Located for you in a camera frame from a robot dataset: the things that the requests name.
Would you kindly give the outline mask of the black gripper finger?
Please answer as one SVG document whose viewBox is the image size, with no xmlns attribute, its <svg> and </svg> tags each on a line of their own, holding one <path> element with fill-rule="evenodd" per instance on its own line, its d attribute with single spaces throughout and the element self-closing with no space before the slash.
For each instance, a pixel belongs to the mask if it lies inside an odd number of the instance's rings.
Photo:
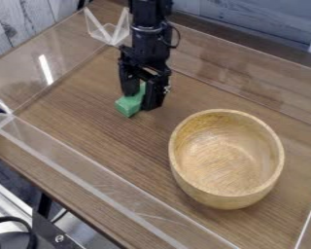
<svg viewBox="0 0 311 249">
<path fill-rule="evenodd" d="M 169 77 L 155 76 L 145 82 L 145 93 L 143 97 L 141 109 L 151 111 L 163 104 L 165 95 L 169 92 Z"/>
<path fill-rule="evenodd" d="M 119 80 L 123 94 L 133 96 L 140 90 L 140 79 L 133 67 L 124 64 L 119 65 Z"/>
</svg>

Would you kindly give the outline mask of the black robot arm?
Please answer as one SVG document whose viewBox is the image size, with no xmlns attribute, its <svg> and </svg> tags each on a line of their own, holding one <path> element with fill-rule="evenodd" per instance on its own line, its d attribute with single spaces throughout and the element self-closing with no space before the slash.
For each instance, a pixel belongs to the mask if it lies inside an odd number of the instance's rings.
<svg viewBox="0 0 311 249">
<path fill-rule="evenodd" d="M 167 60 L 180 44 L 172 43 L 172 32 L 180 32 L 167 19 L 172 14 L 172 5 L 172 0 L 128 0 L 132 44 L 119 47 L 119 80 L 124 96 L 135 96 L 140 91 L 140 82 L 145 83 L 144 111 L 161 106 L 169 90 L 172 71 Z"/>
</svg>

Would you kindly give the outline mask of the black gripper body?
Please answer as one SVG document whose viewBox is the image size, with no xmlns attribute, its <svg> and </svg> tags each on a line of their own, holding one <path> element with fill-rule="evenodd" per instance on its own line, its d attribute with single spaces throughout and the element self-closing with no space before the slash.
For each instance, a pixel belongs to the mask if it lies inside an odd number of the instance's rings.
<svg viewBox="0 0 311 249">
<path fill-rule="evenodd" d="M 159 23 L 153 26 L 132 24 L 131 31 L 132 44 L 119 47 L 119 79 L 168 78 L 171 69 L 167 66 L 167 60 L 172 49 L 172 25 L 169 23 Z"/>
</svg>

